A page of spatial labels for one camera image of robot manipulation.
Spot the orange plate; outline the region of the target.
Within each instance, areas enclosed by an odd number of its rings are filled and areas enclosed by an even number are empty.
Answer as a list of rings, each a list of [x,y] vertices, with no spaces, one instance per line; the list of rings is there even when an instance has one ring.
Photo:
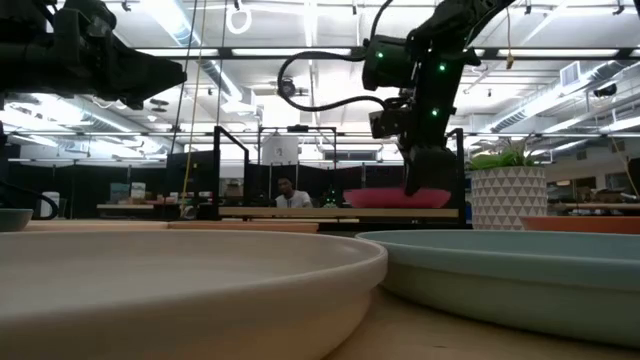
[[[640,216],[522,217],[526,230],[640,235]]]

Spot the black background rig frame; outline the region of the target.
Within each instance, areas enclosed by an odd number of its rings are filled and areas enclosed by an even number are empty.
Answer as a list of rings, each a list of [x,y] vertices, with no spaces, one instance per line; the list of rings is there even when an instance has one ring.
[[[299,139],[299,160],[295,165],[264,165],[261,163],[261,143],[265,137],[273,135],[294,136]],[[293,183],[296,190],[300,190],[300,169],[304,162],[321,164],[325,161],[326,152],[333,153],[333,158],[329,161],[329,169],[337,168],[337,140],[338,131],[336,127],[309,126],[309,125],[289,125],[289,126],[260,126],[257,135],[258,164],[268,167],[269,185],[268,190],[273,188],[272,182],[276,182],[278,189],[278,179],[287,177]]]

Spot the light teal plate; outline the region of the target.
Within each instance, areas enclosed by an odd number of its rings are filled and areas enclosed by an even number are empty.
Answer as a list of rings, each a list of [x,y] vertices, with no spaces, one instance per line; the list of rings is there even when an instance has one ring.
[[[640,349],[640,235],[397,230],[383,287],[451,314]]]

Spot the green succulent plant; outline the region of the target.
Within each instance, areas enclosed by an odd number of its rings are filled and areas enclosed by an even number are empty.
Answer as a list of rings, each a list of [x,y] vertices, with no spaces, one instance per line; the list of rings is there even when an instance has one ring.
[[[526,139],[512,141],[508,139],[501,150],[492,154],[478,154],[468,164],[472,171],[489,170],[502,167],[530,167],[535,162],[526,154]]]

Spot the white jug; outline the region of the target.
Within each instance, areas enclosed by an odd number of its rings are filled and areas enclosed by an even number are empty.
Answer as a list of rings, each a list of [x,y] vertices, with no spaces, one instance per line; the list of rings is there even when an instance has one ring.
[[[56,218],[59,214],[60,193],[47,191],[42,195],[45,200],[40,201],[40,216],[44,218]]]

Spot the pale grey plate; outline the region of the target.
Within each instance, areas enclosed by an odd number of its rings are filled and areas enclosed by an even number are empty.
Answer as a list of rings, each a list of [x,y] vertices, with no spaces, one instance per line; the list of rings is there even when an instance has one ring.
[[[386,270],[326,235],[0,234],[0,360],[321,360]]]

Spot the white patterned plant pot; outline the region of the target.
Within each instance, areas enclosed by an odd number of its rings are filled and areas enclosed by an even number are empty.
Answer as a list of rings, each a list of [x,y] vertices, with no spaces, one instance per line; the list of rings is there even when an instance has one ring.
[[[471,222],[475,230],[523,230],[523,217],[546,216],[543,167],[497,167],[471,173]]]

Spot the white hanging sign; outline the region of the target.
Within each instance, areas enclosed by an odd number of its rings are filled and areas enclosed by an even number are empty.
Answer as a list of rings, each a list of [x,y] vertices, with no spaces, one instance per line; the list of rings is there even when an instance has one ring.
[[[261,143],[261,163],[264,165],[295,165],[299,160],[299,139],[273,135]]]

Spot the peach plate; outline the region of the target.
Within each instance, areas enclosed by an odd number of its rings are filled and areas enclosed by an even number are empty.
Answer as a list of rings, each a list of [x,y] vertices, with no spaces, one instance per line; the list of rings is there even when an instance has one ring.
[[[23,232],[145,231],[166,230],[167,222],[138,220],[42,220],[30,221]]]

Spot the person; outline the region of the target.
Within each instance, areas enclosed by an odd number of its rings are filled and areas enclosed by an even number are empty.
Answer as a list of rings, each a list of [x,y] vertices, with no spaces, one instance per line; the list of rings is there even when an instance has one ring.
[[[305,191],[296,190],[287,177],[278,179],[280,195],[276,197],[277,208],[312,208],[310,195]]]

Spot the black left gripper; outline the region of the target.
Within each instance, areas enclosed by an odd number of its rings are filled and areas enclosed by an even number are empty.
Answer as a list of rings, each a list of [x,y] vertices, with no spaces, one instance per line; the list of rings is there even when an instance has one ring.
[[[107,101],[120,101],[132,110],[143,108],[143,72],[139,57],[104,24],[89,26],[92,85],[90,94]],[[184,83],[187,75],[181,64],[170,59],[149,56],[148,97]]]

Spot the dark teal plate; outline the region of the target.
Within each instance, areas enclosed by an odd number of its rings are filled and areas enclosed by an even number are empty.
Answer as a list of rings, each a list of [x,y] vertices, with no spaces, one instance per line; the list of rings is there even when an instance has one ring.
[[[0,208],[0,232],[22,231],[31,220],[31,209]]]

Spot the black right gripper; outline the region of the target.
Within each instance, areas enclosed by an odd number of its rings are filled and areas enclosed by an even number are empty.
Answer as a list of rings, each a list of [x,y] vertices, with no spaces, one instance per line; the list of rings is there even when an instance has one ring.
[[[455,95],[436,95],[422,99],[407,98],[402,102],[403,130],[399,150],[405,156],[405,194],[413,196],[422,188],[452,192],[457,181],[456,155],[449,149],[436,154],[430,165],[430,152],[416,146],[443,147],[449,117],[456,112]]]

